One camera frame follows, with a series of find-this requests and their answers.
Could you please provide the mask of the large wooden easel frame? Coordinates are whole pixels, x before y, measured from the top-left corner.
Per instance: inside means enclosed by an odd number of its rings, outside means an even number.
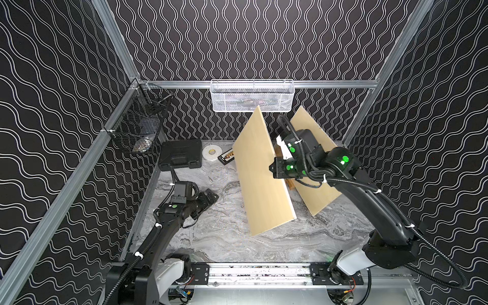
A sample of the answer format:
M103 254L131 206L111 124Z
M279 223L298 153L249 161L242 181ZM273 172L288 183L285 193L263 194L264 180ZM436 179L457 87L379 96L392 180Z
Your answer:
M274 142L274 150L275 150L275 154L276 154L276 157L279 157L281 158L283 156L283 153L282 153L282 148L277 144L277 142ZM285 178L285 184L286 186L288 187L288 190L289 191L295 191L296 190L296 187L293 183L293 179L291 179L289 176L288 176L288 170L287 170L287 164L286 162L283 163L283 171L284 171L284 175L287 176L287 178Z

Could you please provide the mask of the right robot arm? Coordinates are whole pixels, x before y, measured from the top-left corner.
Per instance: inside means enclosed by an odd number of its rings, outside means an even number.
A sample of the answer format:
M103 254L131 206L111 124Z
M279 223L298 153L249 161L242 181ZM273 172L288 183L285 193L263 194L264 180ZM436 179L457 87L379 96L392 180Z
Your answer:
M346 196L373 225L365 242L337 253L329 274L345 277L373 266L395 269L413 263L420 240L373 185L361 163L344 147L325 151L310 130L277 137L281 156L269 170L275 179L294 179L309 189L329 185Z

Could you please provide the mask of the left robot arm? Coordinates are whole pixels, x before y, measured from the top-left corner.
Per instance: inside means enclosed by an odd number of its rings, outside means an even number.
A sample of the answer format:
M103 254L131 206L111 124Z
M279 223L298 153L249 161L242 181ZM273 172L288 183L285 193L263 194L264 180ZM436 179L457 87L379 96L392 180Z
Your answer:
M174 282L191 279L191 263L186 258L161 256L187 218L199 216L219 199L211 189L201 191L193 182L175 182L169 197L155 209L155 224L141 246L122 263L113 266L105 284L104 304L160 304Z

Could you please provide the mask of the white tape roll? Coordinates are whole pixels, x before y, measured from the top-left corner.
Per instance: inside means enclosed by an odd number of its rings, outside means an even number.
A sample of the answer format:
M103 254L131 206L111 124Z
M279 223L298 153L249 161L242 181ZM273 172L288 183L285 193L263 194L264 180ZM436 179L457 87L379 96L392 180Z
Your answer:
M203 148L202 156L207 161L216 161L222 155L222 148L218 145L210 144Z

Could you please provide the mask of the black plastic tool case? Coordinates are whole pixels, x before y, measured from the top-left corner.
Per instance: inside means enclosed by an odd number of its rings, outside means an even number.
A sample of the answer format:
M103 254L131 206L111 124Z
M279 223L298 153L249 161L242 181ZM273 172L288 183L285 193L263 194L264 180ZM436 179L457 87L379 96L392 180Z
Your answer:
M202 167L202 141L188 139L166 141L161 145L158 167L162 172L171 169L199 169Z

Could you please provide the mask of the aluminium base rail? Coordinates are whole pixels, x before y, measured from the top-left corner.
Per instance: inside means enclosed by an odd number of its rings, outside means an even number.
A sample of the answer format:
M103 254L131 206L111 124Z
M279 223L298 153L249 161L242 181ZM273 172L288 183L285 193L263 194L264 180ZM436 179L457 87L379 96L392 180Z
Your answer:
M334 280L329 263L193 263L183 286L207 288L345 288L362 287L361 272Z

